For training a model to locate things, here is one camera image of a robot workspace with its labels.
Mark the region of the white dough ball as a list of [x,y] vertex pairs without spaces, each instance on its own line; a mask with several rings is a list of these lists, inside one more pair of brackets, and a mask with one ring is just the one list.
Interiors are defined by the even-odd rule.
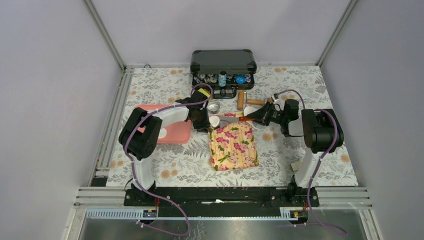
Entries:
[[213,128],[213,129],[217,129],[217,128],[219,128],[220,127],[220,118],[217,116],[217,115],[211,115],[210,117],[209,117],[209,123],[210,123],[210,126]]

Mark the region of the wooden double-ended rolling pin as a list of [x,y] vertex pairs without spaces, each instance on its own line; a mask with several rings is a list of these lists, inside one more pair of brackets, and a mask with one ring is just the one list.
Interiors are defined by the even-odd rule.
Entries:
[[248,94],[245,91],[239,91],[236,94],[237,101],[236,101],[236,109],[237,110],[243,110],[247,105],[255,105],[255,106],[262,106],[265,103],[272,103],[274,100],[272,98],[267,99],[251,99],[248,98]]

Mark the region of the floral yellow tray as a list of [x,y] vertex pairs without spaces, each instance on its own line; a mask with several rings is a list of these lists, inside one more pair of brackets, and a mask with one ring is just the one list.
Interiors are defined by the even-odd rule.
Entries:
[[253,127],[231,123],[209,133],[210,164],[217,172],[255,168],[259,165]]

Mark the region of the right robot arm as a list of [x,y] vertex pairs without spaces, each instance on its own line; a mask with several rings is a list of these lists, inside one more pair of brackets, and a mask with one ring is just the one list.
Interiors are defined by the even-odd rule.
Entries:
[[333,109],[300,109],[299,101],[273,99],[256,110],[246,109],[246,116],[253,121],[268,126],[280,126],[286,137],[302,137],[306,146],[302,160],[294,163],[295,174],[287,186],[286,198],[293,206],[301,205],[311,196],[315,187],[322,161],[344,143],[344,132]]

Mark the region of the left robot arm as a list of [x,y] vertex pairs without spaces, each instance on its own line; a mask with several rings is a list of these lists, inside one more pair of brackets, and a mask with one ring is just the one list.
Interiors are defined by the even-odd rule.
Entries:
[[135,108],[124,125],[118,141],[125,155],[130,159],[132,194],[142,205],[148,206],[155,200],[155,186],[152,173],[152,159],[160,135],[160,130],[176,123],[191,121],[192,127],[201,133],[211,128],[207,105],[209,97],[193,90],[190,97],[177,100],[171,105],[147,111]]

